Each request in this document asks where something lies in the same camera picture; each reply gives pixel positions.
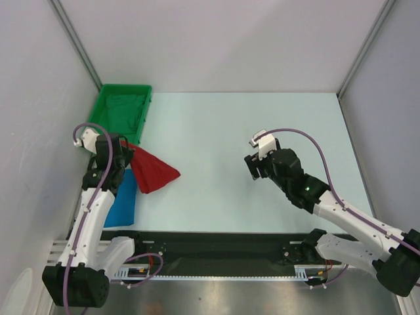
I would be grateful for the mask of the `red t shirt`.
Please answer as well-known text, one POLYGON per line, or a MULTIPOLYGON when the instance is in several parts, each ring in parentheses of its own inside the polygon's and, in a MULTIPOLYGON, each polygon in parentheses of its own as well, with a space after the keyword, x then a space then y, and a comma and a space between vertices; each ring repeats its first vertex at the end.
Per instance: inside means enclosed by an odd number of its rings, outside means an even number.
POLYGON ((143 194, 155 192, 181 176, 180 172, 174 167, 146 150, 125 140, 122 140, 121 143, 123 145, 127 144, 130 149, 134 150, 130 166, 138 188, 143 194))

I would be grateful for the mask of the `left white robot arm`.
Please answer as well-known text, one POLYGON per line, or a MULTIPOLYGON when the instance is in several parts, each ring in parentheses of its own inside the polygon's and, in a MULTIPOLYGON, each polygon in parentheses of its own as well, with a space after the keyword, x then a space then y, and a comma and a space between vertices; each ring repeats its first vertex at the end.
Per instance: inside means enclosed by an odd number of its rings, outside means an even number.
POLYGON ((130 237, 112 240, 99 251, 106 217, 116 200, 125 169, 134 156, 124 136, 96 135, 94 155, 82 179, 79 211, 72 232, 54 265, 42 280, 57 306, 100 308, 106 302, 112 276, 126 259, 135 263, 145 246, 130 237))

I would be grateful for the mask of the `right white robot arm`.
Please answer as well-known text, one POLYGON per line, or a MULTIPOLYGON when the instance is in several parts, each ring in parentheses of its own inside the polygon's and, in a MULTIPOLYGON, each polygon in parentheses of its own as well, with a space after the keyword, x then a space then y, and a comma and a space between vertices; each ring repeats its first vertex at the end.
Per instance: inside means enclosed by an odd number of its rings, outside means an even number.
POLYGON ((313 230, 303 246, 310 263, 340 261, 368 272, 397 296, 407 297, 419 286, 419 232, 404 232, 363 212, 340 198, 331 184, 306 174, 291 149, 280 146, 272 135, 255 135, 257 149, 244 161, 253 179, 270 179, 299 209, 323 218, 353 237, 344 240, 323 230, 313 230))

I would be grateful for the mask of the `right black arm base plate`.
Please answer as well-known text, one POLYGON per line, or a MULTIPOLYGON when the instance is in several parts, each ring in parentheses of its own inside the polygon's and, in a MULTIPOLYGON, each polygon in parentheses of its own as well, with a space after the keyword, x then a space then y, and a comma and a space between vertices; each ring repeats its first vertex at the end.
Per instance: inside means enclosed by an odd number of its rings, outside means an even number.
POLYGON ((306 242, 283 243, 280 252, 284 264, 321 265, 326 263, 326 260, 317 252, 316 247, 306 242))

